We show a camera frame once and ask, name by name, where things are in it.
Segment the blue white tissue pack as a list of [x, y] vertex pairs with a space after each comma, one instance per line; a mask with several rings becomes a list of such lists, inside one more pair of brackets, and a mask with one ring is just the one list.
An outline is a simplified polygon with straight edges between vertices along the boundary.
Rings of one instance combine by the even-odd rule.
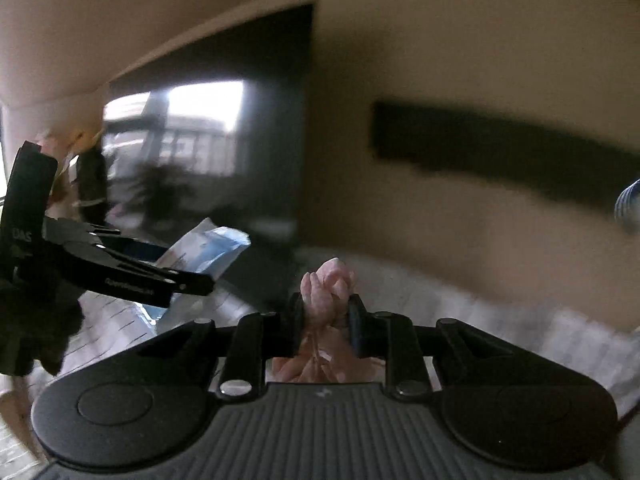
[[[206, 218], [166, 249], [153, 264], [159, 268], [208, 275], [218, 281], [249, 247], [250, 237], [245, 232], [215, 226]], [[138, 311], [158, 334], [197, 318], [210, 318], [217, 325], [224, 325], [232, 323], [233, 315], [224, 313], [222, 306], [230, 298], [228, 290], [216, 286], [205, 297], [175, 294], [168, 309], [142, 304]]]

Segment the dark wall shelf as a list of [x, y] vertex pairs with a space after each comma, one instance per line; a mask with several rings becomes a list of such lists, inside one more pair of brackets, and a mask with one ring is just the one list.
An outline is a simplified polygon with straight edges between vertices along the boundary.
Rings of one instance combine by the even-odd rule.
[[527, 188], [548, 200], [610, 212], [639, 177], [618, 146], [476, 110], [376, 101], [370, 147], [379, 159]]

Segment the pink leafed potted plant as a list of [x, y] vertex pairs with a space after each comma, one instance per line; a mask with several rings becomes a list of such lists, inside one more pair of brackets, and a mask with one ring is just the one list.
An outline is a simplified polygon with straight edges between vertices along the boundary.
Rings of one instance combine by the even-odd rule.
[[46, 211], [49, 217], [104, 222], [107, 182], [102, 134], [103, 130], [58, 134], [48, 129], [36, 137], [43, 154], [58, 163]]

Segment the pink fluffy soft toy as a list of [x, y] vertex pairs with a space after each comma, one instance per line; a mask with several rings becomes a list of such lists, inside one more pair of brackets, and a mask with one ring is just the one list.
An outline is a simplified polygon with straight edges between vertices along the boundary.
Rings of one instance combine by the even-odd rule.
[[278, 382], [375, 382], [384, 362], [359, 359], [349, 342], [347, 310], [354, 293], [355, 274], [333, 258], [307, 272], [300, 281], [305, 329], [296, 356], [272, 360]]

